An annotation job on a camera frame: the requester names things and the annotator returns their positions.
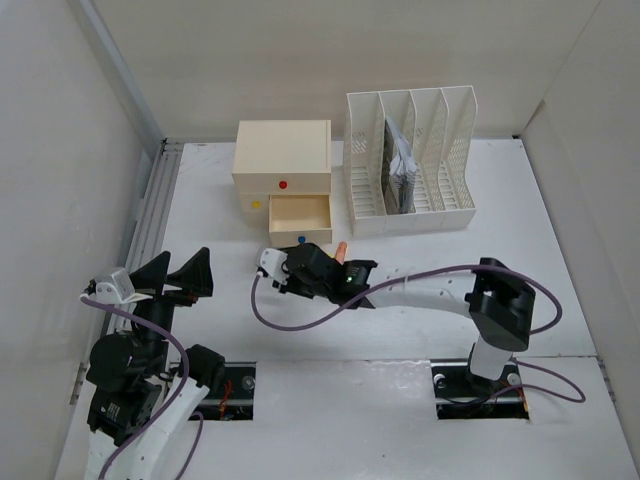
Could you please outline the orange highlighter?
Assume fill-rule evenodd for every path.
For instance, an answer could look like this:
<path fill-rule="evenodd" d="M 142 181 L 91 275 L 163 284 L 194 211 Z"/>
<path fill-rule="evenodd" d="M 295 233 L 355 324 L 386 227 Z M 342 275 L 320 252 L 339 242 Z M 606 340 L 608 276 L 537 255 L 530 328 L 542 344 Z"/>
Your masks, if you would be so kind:
<path fill-rule="evenodd" d="M 347 254 L 347 248 L 348 248 L 348 244 L 346 242 L 340 242 L 336 252 L 335 252 L 335 259 L 340 263 L 343 264 L 346 258 L 346 254 Z"/>

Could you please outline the cream drawer cabinet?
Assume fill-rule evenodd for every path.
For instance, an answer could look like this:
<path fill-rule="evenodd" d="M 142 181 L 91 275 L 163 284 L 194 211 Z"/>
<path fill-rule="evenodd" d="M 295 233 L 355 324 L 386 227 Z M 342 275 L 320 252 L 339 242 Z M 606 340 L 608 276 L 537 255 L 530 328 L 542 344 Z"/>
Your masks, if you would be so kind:
<path fill-rule="evenodd" d="M 298 245 L 299 236 L 332 242 L 329 120 L 241 121 L 232 177 L 245 221 L 265 226 L 272 246 Z M 280 181 L 288 187 L 280 189 Z"/>

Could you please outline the Canon guide booklet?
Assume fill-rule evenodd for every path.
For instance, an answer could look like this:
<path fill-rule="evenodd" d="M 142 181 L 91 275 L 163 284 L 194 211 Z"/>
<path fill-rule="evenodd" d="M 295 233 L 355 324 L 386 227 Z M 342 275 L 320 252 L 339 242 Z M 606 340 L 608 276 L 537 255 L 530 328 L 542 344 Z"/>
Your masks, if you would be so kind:
<path fill-rule="evenodd" d="M 394 119 L 386 115 L 380 183 L 387 215 L 414 211 L 418 171 L 410 142 Z"/>

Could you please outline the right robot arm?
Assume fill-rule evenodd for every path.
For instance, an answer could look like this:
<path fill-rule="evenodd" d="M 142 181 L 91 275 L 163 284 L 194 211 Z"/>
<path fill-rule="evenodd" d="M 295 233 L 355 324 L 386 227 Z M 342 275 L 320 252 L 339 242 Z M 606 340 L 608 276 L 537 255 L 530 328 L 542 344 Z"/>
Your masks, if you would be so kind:
<path fill-rule="evenodd" d="M 490 257 L 470 267 L 434 274 L 384 270 L 373 260 L 344 263 L 315 244 L 268 248 L 258 266 L 281 293 L 321 297 L 339 308 L 409 307 L 444 311 L 471 320 L 478 330 L 465 386 L 477 394 L 495 387 L 512 354 L 529 348 L 536 293 L 523 275 Z"/>

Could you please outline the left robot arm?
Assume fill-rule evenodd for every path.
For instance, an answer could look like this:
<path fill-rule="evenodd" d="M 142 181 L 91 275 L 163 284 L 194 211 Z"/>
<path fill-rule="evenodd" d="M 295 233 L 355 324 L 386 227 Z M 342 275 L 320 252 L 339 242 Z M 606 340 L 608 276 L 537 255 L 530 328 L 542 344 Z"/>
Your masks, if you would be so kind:
<path fill-rule="evenodd" d="M 87 479 L 158 479 L 170 449 L 197 407 L 221 393 L 227 406 L 232 383 L 222 355 L 184 347 L 172 334 L 174 311 L 210 297 L 210 251 L 203 247 L 175 272 L 164 251 L 134 272 L 118 267 L 97 275 L 83 304 L 129 320 L 131 327 L 93 345 L 86 379 L 91 399 Z"/>

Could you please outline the white four-slot file organizer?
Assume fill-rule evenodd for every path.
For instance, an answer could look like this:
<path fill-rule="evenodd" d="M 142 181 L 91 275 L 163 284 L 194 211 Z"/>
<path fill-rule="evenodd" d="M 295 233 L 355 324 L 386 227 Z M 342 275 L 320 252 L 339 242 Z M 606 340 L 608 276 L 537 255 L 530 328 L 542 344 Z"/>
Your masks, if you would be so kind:
<path fill-rule="evenodd" d="M 350 93 L 343 171 L 354 236 L 466 228 L 471 86 Z"/>

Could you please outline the aluminium frame rail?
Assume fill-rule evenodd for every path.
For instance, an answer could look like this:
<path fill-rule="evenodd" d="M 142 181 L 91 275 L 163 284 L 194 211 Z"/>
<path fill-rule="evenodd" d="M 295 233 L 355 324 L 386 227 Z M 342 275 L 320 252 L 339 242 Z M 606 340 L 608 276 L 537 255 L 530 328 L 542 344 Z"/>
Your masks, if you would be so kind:
<path fill-rule="evenodd" d="M 70 1 L 68 5 L 143 147 L 135 169 L 136 192 L 119 257 L 121 265 L 135 270 L 161 251 L 180 155 L 166 151 L 167 137 L 96 4 Z"/>

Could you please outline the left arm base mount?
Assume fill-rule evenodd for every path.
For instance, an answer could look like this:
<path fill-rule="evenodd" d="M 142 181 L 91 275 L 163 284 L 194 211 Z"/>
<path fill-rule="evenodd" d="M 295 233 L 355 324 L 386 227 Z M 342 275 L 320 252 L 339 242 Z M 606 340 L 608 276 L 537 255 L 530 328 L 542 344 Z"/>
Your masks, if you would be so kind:
<path fill-rule="evenodd" d="M 201 400 L 195 411 L 206 421 L 251 421 L 255 387 L 255 362 L 227 363 L 222 385 Z"/>

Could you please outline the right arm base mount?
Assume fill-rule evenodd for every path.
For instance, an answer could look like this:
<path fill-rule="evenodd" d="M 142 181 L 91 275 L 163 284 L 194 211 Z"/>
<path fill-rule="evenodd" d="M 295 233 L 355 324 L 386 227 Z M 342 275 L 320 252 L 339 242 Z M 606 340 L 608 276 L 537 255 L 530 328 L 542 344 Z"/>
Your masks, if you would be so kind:
<path fill-rule="evenodd" d="M 508 362 L 498 380 L 471 374 L 466 360 L 441 360 L 431 363 L 436 414 L 439 420 L 528 420 L 529 411 L 519 368 Z"/>

